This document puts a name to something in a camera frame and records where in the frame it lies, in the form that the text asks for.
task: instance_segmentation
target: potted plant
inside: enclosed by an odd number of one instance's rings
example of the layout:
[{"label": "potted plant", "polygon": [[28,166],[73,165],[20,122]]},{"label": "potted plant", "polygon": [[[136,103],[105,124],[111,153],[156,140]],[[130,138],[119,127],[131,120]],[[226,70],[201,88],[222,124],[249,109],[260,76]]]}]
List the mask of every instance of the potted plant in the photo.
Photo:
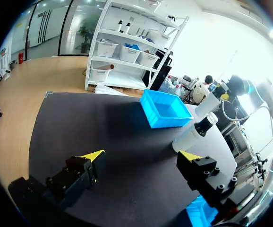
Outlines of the potted plant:
[{"label": "potted plant", "polygon": [[81,53],[86,53],[90,49],[90,42],[93,38],[95,27],[99,20],[100,14],[86,18],[81,22],[79,30],[80,35],[84,38],[84,42],[81,43]]}]

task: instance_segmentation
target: blue container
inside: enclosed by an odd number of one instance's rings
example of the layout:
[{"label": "blue container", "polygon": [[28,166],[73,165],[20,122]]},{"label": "blue container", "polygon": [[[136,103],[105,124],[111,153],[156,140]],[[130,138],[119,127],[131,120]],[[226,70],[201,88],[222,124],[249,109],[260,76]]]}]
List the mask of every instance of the blue container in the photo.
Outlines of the blue container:
[{"label": "blue container", "polygon": [[211,226],[218,213],[217,209],[211,208],[201,195],[187,206],[186,210],[193,227]]},{"label": "blue container", "polygon": [[146,89],[141,105],[152,129],[185,126],[193,119],[181,99],[168,93]]},{"label": "blue container", "polygon": [[125,46],[140,51],[140,48],[138,47],[138,45],[135,45],[135,44],[133,44],[133,45],[125,44]]}]

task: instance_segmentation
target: person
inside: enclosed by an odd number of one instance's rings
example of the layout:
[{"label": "person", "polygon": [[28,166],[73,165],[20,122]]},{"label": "person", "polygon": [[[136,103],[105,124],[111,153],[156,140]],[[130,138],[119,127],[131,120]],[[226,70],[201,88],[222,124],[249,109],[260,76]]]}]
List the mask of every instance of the person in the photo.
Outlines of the person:
[{"label": "person", "polygon": [[212,76],[208,75],[205,78],[204,82],[198,81],[194,84],[192,91],[192,98],[193,101],[197,104],[204,101],[204,99],[209,95],[209,89],[208,87],[213,83]]}]

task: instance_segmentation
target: wooden floor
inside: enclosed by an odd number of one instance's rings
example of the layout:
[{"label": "wooden floor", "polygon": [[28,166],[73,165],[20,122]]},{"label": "wooden floor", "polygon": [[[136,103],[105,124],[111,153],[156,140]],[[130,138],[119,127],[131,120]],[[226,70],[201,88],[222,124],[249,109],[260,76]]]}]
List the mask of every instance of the wooden floor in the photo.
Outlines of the wooden floor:
[{"label": "wooden floor", "polygon": [[[0,180],[10,182],[28,178],[28,154],[34,123],[46,91],[85,91],[87,57],[62,56],[41,58],[16,65],[11,77],[0,83]],[[143,91],[117,90],[140,97]]]}]

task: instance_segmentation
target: black table surface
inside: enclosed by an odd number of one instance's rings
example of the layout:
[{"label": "black table surface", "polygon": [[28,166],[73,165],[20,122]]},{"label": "black table surface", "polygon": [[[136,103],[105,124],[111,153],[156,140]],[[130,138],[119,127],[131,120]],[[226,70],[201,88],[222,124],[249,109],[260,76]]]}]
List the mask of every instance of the black table surface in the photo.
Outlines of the black table surface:
[{"label": "black table surface", "polygon": [[[54,93],[44,99],[31,139],[29,174],[44,183],[72,155],[104,149],[107,165],[69,214],[107,227],[165,226],[197,196],[176,168],[171,142],[185,127],[151,129],[139,98]],[[224,172],[236,163],[216,126],[188,152],[214,158]]]}]

